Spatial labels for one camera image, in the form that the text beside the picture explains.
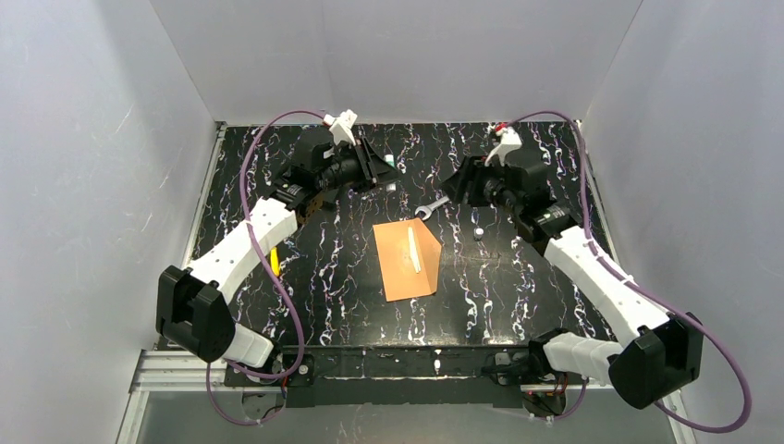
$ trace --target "wrench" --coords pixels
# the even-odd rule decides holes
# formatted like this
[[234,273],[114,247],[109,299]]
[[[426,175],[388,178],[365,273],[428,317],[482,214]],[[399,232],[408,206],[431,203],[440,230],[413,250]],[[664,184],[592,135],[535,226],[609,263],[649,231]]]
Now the wrench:
[[447,204],[448,202],[449,202],[449,196],[444,196],[441,199],[438,199],[437,201],[429,205],[418,206],[417,209],[414,210],[414,214],[415,215],[422,214],[420,216],[422,220],[427,220],[430,218],[430,216],[433,215],[433,211],[435,211],[440,206],[444,206],[444,204]]

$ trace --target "yellow handle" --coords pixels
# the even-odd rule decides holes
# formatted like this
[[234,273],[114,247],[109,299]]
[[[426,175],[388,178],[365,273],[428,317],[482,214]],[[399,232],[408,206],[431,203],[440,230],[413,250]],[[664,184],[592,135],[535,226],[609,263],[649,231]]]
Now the yellow handle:
[[270,266],[275,276],[280,277],[280,263],[277,261],[277,247],[272,247],[270,251]]

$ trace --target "orange paper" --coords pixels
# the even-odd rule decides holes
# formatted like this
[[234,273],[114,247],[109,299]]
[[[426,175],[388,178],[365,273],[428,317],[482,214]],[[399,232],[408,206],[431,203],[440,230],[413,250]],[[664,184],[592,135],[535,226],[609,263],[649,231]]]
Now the orange paper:
[[[411,256],[409,228],[413,232],[419,273],[417,261]],[[438,287],[441,244],[419,217],[373,225],[373,232],[387,302],[435,293]]]

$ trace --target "white wall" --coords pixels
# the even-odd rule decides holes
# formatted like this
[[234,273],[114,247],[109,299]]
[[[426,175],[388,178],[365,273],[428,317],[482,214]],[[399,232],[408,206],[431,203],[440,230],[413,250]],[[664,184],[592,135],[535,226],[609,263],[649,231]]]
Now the white wall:
[[[727,342],[750,423],[700,442],[784,442],[784,4],[645,1],[584,124],[619,258]],[[691,419],[726,424],[740,389],[705,346]]]
[[113,442],[213,120],[146,1],[2,2],[0,79],[0,442]]
[[640,0],[152,0],[216,119],[584,117]]

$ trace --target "black marble tabletop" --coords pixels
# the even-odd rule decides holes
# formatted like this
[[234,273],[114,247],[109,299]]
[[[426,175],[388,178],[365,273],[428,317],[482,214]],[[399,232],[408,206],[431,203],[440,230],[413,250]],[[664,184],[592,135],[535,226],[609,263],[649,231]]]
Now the black marble tabletop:
[[[426,222],[443,245],[437,292],[387,302],[375,250],[373,225],[414,216],[440,197],[438,185],[465,154],[490,151],[488,123],[359,125],[384,154],[395,156],[402,179],[395,191],[347,193],[335,212],[321,211],[278,246],[281,279],[296,304],[310,345],[518,344],[554,327],[598,339],[609,326],[559,270],[516,238],[502,211],[448,204]],[[192,257],[206,253],[241,220],[238,175],[257,127],[229,128],[207,197]],[[523,150],[536,150],[550,167],[549,184],[579,220],[579,158],[569,128],[560,122],[516,126]],[[290,155],[302,127],[271,129],[249,171],[269,181]],[[514,154],[508,157],[514,162]],[[605,243],[595,211],[594,234]],[[481,241],[473,229],[484,229]],[[296,344],[289,312],[257,268],[239,289],[230,310],[241,324]]]

